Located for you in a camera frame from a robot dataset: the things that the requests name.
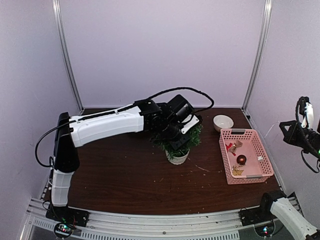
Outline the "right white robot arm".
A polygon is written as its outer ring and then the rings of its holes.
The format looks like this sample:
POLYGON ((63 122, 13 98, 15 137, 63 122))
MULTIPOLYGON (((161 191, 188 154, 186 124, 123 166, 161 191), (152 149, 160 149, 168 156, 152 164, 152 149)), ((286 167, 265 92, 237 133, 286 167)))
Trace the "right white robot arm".
MULTIPOLYGON (((284 141, 301 148, 301 154, 312 154, 320 158, 320 134, 313 130, 309 120, 293 120, 279 124, 284 141)), ((266 221, 275 216, 295 240, 318 240, 320 230, 305 219, 280 190, 264 193, 256 210, 259 220, 266 221)))

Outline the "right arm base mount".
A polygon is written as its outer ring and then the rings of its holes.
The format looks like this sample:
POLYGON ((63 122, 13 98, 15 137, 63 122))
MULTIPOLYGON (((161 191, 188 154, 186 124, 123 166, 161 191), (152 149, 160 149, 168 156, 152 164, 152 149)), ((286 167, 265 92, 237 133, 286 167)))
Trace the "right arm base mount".
POLYGON ((259 207, 242 208, 239 211, 240 221, 243 227, 264 222, 273 222, 278 218, 270 212, 264 212, 259 207))

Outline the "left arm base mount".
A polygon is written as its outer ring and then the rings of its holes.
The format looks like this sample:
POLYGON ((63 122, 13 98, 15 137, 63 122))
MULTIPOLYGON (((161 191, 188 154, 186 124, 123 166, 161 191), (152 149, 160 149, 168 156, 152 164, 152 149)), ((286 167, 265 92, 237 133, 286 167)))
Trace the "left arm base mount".
POLYGON ((45 214, 45 217, 72 226, 86 227, 89 215, 90 213, 88 211, 68 208, 67 210, 56 211, 55 213, 52 210, 49 210, 45 214))

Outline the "small green christmas tree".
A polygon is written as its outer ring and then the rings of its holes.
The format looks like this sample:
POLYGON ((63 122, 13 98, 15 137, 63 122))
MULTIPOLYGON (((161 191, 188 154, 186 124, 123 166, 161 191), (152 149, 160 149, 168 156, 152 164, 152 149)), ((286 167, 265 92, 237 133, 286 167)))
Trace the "small green christmas tree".
POLYGON ((202 129, 202 124, 193 126, 187 132, 187 135, 189 136, 187 142, 177 149, 174 149, 168 140, 160 139, 160 136, 158 134, 153 136, 150 141, 153 145, 159 147, 162 151, 165 152, 165 155, 171 164, 181 165, 187 160, 191 148, 196 147, 201 143, 200 134, 202 132, 202 129))

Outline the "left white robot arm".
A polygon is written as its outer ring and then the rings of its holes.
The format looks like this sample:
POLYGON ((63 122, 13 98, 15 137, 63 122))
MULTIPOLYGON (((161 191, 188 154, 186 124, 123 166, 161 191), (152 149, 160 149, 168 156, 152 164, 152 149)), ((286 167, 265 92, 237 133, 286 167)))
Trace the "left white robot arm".
POLYGON ((169 102, 147 98, 125 107, 88 115, 60 114, 53 150, 52 213, 61 222, 72 218, 68 194, 74 172, 80 166, 78 148, 88 143, 127 133, 151 132, 180 150, 191 141, 190 131, 201 116, 180 94, 169 102))

